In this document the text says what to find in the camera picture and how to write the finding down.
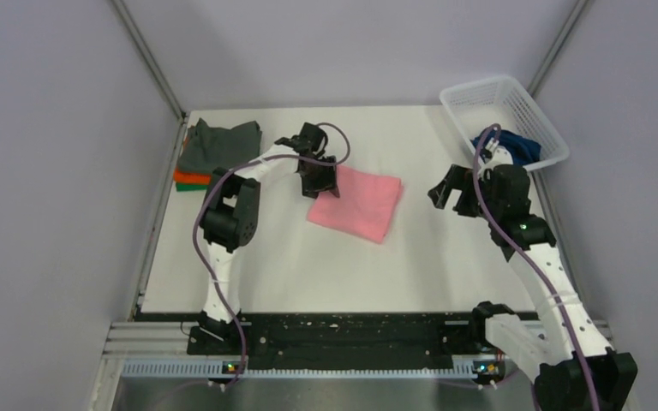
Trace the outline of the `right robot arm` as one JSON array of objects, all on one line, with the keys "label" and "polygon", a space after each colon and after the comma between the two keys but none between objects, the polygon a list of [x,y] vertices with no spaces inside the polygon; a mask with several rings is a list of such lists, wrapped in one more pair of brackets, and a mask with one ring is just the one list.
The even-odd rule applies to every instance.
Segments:
[{"label": "right robot arm", "polygon": [[531,212],[530,177],[498,143],[476,148],[470,168],[452,165],[428,191],[437,209],[452,191],[452,208],[463,217],[488,222],[493,243],[524,286],[541,321],[532,332],[505,304],[479,303],[468,329],[480,353],[499,349],[532,383],[539,410],[621,410],[638,368],[629,353],[616,350],[587,313],[562,265],[547,221]]}]

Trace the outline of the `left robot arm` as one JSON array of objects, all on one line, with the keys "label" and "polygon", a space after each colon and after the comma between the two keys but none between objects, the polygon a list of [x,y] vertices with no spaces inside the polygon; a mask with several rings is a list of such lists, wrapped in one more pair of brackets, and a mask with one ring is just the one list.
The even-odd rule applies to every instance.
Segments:
[{"label": "left robot arm", "polygon": [[327,123],[306,122],[298,134],[276,140],[267,150],[211,175],[193,226],[194,249],[208,271],[208,291],[197,323],[208,343],[220,354],[239,346],[236,262],[258,229],[263,189],[287,176],[298,175],[302,196],[337,198],[338,166],[345,158],[326,152]]}]

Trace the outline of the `pink t shirt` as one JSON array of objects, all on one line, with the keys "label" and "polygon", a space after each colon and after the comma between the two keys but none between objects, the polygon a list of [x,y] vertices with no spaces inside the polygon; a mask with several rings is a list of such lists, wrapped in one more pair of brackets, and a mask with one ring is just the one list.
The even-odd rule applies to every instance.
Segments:
[{"label": "pink t shirt", "polygon": [[309,208],[307,220],[376,244],[383,243],[403,195],[402,180],[343,165],[338,166],[337,177],[339,196],[320,194]]}]

